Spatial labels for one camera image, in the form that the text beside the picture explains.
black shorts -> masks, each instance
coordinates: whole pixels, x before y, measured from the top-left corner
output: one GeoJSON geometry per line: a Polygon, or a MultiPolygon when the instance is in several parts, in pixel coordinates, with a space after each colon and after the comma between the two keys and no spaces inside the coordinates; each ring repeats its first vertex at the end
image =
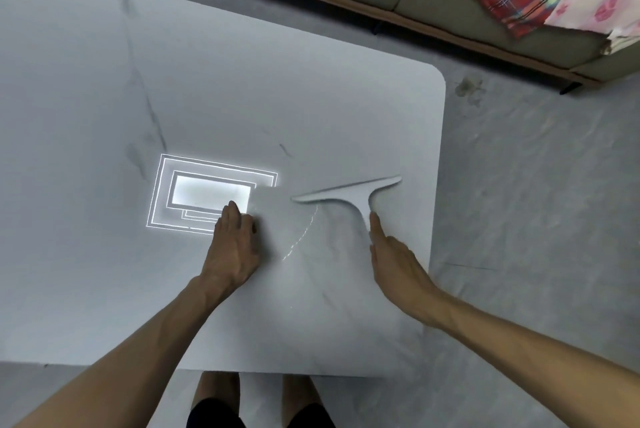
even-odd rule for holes
{"type": "MultiPolygon", "coordinates": [[[[244,423],[226,403],[203,399],[191,410],[187,428],[244,428],[244,423]]],[[[293,417],[288,428],[335,428],[324,406],[310,404],[293,417]]]]}

wooden trim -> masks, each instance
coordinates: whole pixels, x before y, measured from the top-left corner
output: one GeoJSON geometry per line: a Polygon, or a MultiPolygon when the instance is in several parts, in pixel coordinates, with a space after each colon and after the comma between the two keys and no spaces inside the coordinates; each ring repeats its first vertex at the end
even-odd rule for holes
{"type": "Polygon", "coordinates": [[[580,74],[575,74],[568,69],[555,67],[551,64],[540,62],[539,60],[535,60],[530,57],[512,54],[511,52],[499,49],[498,47],[494,47],[487,43],[476,42],[475,40],[469,40],[468,38],[453,35],[446,30],[432,27],[431,25],[406,18],[402,15],[394,13],[393,11],[382,10],[380,8],[376,8],[375,6],[371,6],[365,3],[359,3],[353,0],[320,1],[324,1],[325,3],[333,4],[335,6],[340,6],[341,8],[355,11],[356,13],[361,13],[377,20],[382,20],[385,22],[393,23],[395,25],[399,25],[401,27],[409,28],[424,35],[434,36],[436,38],[439,38],[440,40],[444,40],[446,42],[459,45],[460,47],[489,55],[491,57],[496,57],[498,59],[505,60],[516,65],[539,70],[540,72],[551,74],[552,76],[562,77],[563,79],[567,79],[568,81],[579,82],[587,86],[598,86],[602,84],[602,82],[597,81],[596,79],[580,76],[580,74]]]}

person's left hand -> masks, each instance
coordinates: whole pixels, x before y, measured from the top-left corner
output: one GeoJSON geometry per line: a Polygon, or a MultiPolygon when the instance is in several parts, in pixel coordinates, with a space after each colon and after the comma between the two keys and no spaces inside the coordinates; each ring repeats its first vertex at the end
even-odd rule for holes
{"type": "Polygon", "coordinates": [[[254,250],[254,234],[253,217],[241,215],[233,201],[225,205],[200,274],[208,292],[220,295],[218,302],[241,287],[258,269],[260,255],[254,250]]]}

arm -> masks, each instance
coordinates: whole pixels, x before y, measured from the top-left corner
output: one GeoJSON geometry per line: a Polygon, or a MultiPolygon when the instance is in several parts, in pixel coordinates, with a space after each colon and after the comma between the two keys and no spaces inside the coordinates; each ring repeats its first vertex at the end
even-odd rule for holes
{"type": "Polygon", "coordinates": [[[638,426],[638,374],[446,294],[375,214],[371,237],[376,282],[405,313],[466,345],[571,428],[638,426]]]}
{"type": "Polygon", "coordinates": [[[16,428],[143,428],[200,327],[257,269],[253,219],[230,202],[202,273],[123,343],[46,400],[16,428]]]}

sofa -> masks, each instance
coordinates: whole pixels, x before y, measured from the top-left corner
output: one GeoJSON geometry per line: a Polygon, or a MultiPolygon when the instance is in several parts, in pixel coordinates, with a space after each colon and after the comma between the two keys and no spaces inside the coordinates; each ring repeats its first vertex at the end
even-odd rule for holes
{"type": "Polygon", "coordinates": [[[640,43],[604,56],[604,35],[541,27],[515,38],[476,0],[322,0],[471,51],[564,79],[564,92],[640,70],[640,43]]]}

